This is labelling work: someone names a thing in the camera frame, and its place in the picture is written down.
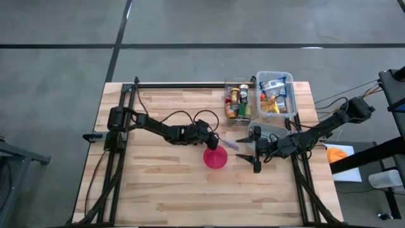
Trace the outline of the grey roll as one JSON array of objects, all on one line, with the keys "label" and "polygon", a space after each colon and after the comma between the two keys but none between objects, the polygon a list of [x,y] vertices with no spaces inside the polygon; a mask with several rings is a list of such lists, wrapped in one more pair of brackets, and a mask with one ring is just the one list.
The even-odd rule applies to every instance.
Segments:
[{"label": "grey roll", "polygon": [[402,180],[397,170],[388,170],[371,174],[368,177],[368,182],[376,189],[402,186]]}]

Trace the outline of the blue and yellow snack bag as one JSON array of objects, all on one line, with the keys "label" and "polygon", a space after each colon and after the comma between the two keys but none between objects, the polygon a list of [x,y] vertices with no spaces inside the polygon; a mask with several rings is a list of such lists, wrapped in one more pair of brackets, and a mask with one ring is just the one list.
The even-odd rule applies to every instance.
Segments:
[{"label": "blue and yellow snack bag", "polygon": [[275,80],[269,80],[260,82],[259,86],[261,90],[266,94],[268,98],[275,96],[275,97],[286,97],[287,90],[285,86],[286,77],[281,77]]}]

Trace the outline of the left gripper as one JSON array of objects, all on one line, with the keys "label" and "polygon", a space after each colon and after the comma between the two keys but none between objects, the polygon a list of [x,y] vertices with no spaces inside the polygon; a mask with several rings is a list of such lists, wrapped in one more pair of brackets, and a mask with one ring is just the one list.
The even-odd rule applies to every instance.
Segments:
[{"label": "left gripper", "polygon": [[206,144],[208,149],[215,150],[219,140],[221,140],[219,133],[213,131],[209,123],[198,120],[194,124],[179,127],[177,144],[182,146]]}]

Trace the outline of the narrow clear jar container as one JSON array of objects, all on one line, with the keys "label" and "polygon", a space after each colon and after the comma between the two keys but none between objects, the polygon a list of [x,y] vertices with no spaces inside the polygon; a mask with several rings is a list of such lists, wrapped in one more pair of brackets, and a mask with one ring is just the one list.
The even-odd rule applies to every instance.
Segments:
[{"label": "narrow clear jar container", "polygon": [[251,119],[238,119],[233,118],[227,119],[227,124],[229,125],[248,125],[251,121],[258,118],[258,111],[257,111],[257,101],[256,101],[256,77],[233,77],[225,80],[225,88],[224,88],[224,103],[231,102],[230,99],[230,92],[233,87],[239,88],[241,84],[247,84],[249,86],[249,102],[247,104],[252,106],[252,117]]}]

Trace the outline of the pink plastic bowl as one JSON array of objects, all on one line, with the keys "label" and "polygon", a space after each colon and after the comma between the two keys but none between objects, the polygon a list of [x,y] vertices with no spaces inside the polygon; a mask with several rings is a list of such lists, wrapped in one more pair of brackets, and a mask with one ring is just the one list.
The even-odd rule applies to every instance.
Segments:
[{"label": "pink plastic bowl", "polygon": [[215,150],[207,148],[203,153],[203,161],[207,167],[219,169],[227,164],[228,153],[225,148],[221,146],[217,146]]}]

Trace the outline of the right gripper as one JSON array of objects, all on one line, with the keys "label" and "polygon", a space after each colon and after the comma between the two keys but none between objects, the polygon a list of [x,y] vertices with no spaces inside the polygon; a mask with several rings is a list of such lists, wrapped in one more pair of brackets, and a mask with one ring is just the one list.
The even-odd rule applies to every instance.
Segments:
[{"label": "right gripper", "polygon": [[254,126],[252,129],[252,135],[236,140],[237,143],[255,142],[254,156],[243,154],[236,154],[236,156],[249,163],[252,163],[253,171],[255,174],[257,174],[261,171],[260,156],[265,158],[263,161],[264,163],[268,163],[275,156],[286,158],[292,153],[296,152],[300,147],[300,136],[301,132],[298,131],[296,133],[289,134],[285,138],[278,138],[276,141],[269,141],[268,139],[261,137],[261,127]]}]

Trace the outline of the spoon with purple handle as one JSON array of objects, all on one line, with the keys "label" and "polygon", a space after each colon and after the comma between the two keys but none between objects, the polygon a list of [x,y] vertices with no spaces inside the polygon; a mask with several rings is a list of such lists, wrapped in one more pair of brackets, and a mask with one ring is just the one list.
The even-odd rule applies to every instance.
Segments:
[{"label": "spoon with purple handle", "polygon": [[220,138],[220,137],[219,137],[219,140],[220,140],[223,144],[225,144],[226,146],[228,146],[229,148],[232,148],[232,149],[234,149],[234,150],[236,150],[236,151],[238,151],[239,148],[240,148],[239,145],[237,144],[237,142],[236,142],[235,140],[230,141],[230,140],[222,139],[222,138]]}]

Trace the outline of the clear plastic utensil tub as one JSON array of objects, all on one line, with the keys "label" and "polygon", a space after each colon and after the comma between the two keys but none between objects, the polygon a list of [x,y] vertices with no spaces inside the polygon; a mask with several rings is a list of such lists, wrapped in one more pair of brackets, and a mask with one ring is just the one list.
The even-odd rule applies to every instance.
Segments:
[{"label": "clear plastic utensil tub", "polygon": [[275,125],[269,125],[266,123],[260,123],[260,122],[251,122],[248,125],[248,130],[247,130],[247,136],[250,136],[252,133],[252,130],[255,126],[261,127],[261,138],[265,138],[268,140],[268,142],[275,142],[276,137],[278,136],[279,138],[285,138],[287,135],[290,134],[290,132],[284,128],[284,127],[277,127]]}]

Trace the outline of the black side table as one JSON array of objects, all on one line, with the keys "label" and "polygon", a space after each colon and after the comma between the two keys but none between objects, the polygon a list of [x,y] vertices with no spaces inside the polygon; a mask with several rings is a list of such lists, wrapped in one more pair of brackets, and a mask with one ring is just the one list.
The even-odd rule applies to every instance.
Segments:
[{"label": "black side table", "polygon": [[405,142],[405,66],[400,69],[381,71],[378,76],[389,104],[387,111],[393,115],[398,131]]}]

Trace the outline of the furikake jar with gold lid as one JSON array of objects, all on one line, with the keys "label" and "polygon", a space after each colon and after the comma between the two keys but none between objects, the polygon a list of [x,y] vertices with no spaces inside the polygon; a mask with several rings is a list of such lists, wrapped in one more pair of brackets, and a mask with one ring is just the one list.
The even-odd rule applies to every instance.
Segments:
[{"label": "furikake jar with gold lid", "polygon": [[231,109],[238,110],[240,106],[240,89],[233,87],[230,92]]}]

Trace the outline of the orange cloth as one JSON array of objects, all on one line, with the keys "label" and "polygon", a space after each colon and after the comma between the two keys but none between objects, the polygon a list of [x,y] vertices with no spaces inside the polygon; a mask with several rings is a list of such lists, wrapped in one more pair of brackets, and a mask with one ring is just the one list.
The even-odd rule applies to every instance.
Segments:
[{"label": "orange cloth", "polygon": [[329,163],[334,163],[348,157],[347,153],[339,148],[327,148],[326,152]]}]

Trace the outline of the grey metal table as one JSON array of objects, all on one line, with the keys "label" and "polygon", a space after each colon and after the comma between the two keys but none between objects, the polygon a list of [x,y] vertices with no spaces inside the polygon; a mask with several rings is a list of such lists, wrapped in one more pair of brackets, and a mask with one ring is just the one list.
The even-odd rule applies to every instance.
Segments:
[{"label": "grey metal table", "polygon": [[7,228],[31,162],[48,165],[50,156],[8,144],[0,136],[0,228]]}]

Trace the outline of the black diagonal beam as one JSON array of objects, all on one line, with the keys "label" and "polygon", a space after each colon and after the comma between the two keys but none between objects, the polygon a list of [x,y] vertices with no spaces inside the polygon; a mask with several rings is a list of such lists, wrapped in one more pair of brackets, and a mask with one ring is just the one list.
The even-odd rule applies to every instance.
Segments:
[{"label": "black diagonal beam", "polygon": [[391,139],[372,148],[368,148],[364,151],[360,151],[333,162],[330,164],[330,168],[333,174],[337,174],[394,155],[405,155],[405,140],[402,137]]}]

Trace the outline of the white paper sheet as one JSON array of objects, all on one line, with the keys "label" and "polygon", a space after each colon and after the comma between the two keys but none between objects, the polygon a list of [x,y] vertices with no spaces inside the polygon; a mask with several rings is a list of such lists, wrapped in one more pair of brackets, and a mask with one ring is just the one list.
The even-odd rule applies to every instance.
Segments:
[{"label": "white paper sheet", "polygon": [[[339,148],[347,153],[348,156],[354,154],[354,148],[352,146],[338,145],[338,144],[326,144],[327,148]],[[352,168],[341,173],[333,174],[333,180],[338,182],[362,182],[359,168]]]}]

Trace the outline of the jar with silver lid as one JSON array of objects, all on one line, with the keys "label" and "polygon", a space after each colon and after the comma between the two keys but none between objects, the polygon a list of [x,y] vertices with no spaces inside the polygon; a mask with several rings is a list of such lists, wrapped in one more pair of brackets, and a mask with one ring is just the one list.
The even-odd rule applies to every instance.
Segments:
[{"label": "jar with silver lid", "polygon": [[241,84],[240,89],[240,102],[247,104],[249,102],[249,86],[247,84]]}]

